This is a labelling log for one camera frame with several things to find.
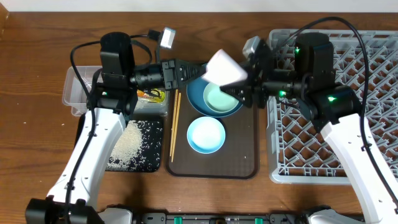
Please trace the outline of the pink plastic cup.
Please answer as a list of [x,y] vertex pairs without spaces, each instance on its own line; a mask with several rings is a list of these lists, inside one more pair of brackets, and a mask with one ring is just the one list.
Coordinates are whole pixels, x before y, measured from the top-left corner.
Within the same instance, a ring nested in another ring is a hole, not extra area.
[[206,64],[202,79],[218,86],[225,86],[248,78],[248,73],[223,49],[217,51]]

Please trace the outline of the green yellow snack wrapper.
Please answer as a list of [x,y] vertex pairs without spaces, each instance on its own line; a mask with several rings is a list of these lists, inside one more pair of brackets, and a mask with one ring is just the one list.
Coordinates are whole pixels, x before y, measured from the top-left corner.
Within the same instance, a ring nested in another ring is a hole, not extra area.
[[146,103],[162,103],[165,100],[165,92],[157,88],[150,90],[137,90],[139,101]]

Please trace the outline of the light blue small bowl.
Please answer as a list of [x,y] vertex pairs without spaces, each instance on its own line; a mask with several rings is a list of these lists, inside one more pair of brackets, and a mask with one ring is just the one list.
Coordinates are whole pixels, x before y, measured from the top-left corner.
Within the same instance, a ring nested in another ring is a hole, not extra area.
[[203,116],[188,126],[187,141],[194,151],[200,154],[212,154],[226,141],[226,130],[219,120]]

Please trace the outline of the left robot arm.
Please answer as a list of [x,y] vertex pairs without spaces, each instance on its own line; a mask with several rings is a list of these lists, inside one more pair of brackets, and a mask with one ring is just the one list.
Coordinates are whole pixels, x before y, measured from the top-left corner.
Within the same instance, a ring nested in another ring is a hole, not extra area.
[[[25,210],[27,223],[139,223],[129,208],[95,209],[98,190],[112,150],[122,136],[138,101],[138,90],[178,90],[205,73],[205,67],[179,59],[161,60],[137,41],[138,36],[111,32],[97,41],[102,67],[87,87],[77,73],[87,99],[80,132],[62,175],[45,199],[33,198]],[[136,65],[133,47],[149,54]]]

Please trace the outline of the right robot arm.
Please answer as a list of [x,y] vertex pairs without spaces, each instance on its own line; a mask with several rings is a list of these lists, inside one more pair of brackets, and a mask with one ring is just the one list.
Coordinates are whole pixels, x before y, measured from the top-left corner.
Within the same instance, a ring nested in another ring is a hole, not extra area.
[[371,134],[366,100],[335,81],[333,44],[326,34],[299,34],[294,47],[291,71],[274,67],[274,50],[258,37],[246,43],[245,64],[222,50],[211,64],[221,68],[221,90],[245,106],[262,106],[272,96],[295,100],[339,159],[365,222],[396,222],[397,181]]

